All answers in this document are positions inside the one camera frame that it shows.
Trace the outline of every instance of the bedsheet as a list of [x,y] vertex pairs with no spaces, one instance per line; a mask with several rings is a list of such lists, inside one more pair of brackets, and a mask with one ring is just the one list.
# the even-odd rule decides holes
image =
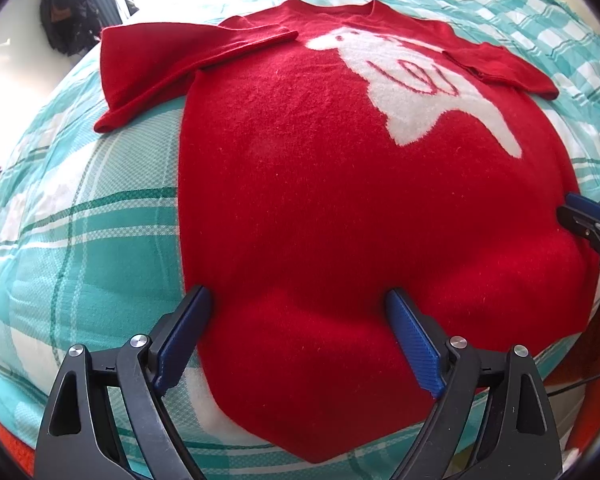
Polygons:
[[[282,1],[187,0],[184,6],[170,0],[138,18],[218,23]],[[567,147],[581,191],[600,200],[599,35],[554,0],[381,1],[449,22],[475,43],[501,44],[551,76],[560,97],[536,102]],[[53,92],[0,180],[0,421],[33,447],[66,349],[75,342],[93,351],[119,346],[149,330],[184,293],[176,214],[184,99],[155,107],[124,134],[95,134],[93,124],[106,110],[98,55],[92,50]],[[599,303],[600,283],[593,308]],[[536,356],[542,375],[576,338]],[[484,394],[476,397],[461,447],[475,438],[485,401]],[[165,402],[209,479],[388,478],[419,430],[405,428],[322,464],[303,462],[222,415],[196,354]],[[133,467],[148,474],[119,395],[112,404]]]

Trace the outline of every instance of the teal plaid bedsheet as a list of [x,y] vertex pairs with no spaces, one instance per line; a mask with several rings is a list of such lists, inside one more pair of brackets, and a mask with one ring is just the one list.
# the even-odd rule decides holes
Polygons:
[[[217,23],[284,0],[199,1],[187,0],[184,17],[182,5],[166,3],[151,19]],[[449,22],[475,43],[502,44],[550,75],[560,97],[538,104],[567,146],[582,192],[600,200],[599,35],[554,0],[382,1],[412,16]],[[30,446],[71,344],[93,351],[119,346],[147,332],[184,293],[176,214],[184,99],[150,110],[124,132],[98,136],[93,123],[106,110],[98,55],[96,48],[61,82],[0,179],[0,422]],[[594,307],[599,303],[600,284]],[[575,339],[537,356],[542,375]],[[461,446],[475,438],[485,400],[484,394],[476,397]],[[112,403],[133,467],[148,475],[120,396]],[[419,429],[406,428],[318,465],[253,436],[228,442],[222,435],[236,429],[207,420],[212,400],[196,355],[166,404],[210,480],[385,479]]]

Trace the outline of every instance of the cable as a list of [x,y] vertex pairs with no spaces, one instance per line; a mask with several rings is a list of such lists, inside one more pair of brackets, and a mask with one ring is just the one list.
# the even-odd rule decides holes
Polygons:
[[560,388],[559,390],[555,390],[554,392],[551,392],[550,394],[546,394],[546,396],[553,397],[556,395],[560,395],[560,394],[563,394],[564,392],[568,392],[569,390],[573,390],[574,388],[577,388],[578,386],[582,386],[583,384],[590,383],[591,381],[597,381],[598,379],[600,379],[600,373],[597,375],[594,375],[593,377],[589,377],[587,379],[578,381],[577,383],[570,384],[569,386],[565,386],[564,388]]

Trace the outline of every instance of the white graphic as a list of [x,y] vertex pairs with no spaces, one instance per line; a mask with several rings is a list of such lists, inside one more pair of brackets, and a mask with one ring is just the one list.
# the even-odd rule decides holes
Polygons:
[[347,66],[369,82],[369,99],[386,115],[386,128],[398,146],[424,137],[444,112],[460,110],[484,124],[509,155],[520,158],[522,149],[497,107],[459,73],[410,45],[442,51],[423,41],[349,27],[306,44],[312,50],[337,48]]

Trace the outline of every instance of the metal screw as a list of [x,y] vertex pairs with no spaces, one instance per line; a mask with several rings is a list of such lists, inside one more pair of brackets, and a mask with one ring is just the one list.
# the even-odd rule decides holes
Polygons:
[[455,335],[453,336],[450,340],[451,346],[453,348],[466,348],[466,339],[464,337],[462,337],[461,335]]
[[131,338],[131,346],[133,348],[140,348],[141,346],[146,345],[146,342],[149,341],[149,338],[144,334],[138,334]]
[[78,357],[78,355],[80,355],[82,352],[84,352],[84,346],[80,344],[73,345],[71,348],[69,348],[69,355],[71,357]]
[[526,349],[526,346],[522,346],[522,345],[515,345],[513,347],[513,351],[516,353],[517,356],[519,357],[526,357],[529,355],[529,350]]

